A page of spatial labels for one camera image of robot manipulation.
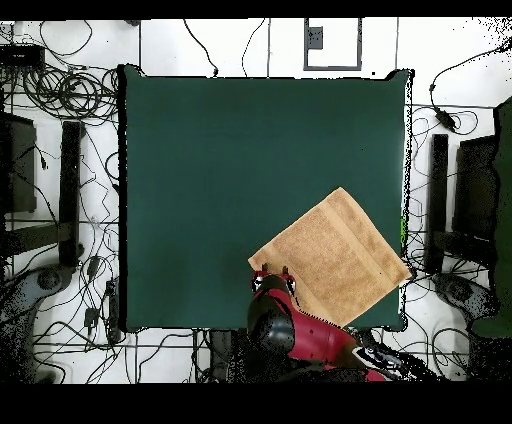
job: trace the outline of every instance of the green table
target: green table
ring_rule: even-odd
[[[247,259],[338,186],[400,253],[407,71],[386,81],[118,71],[127,327],[245,327]],[[399,324],[398,290],[353,323]]]

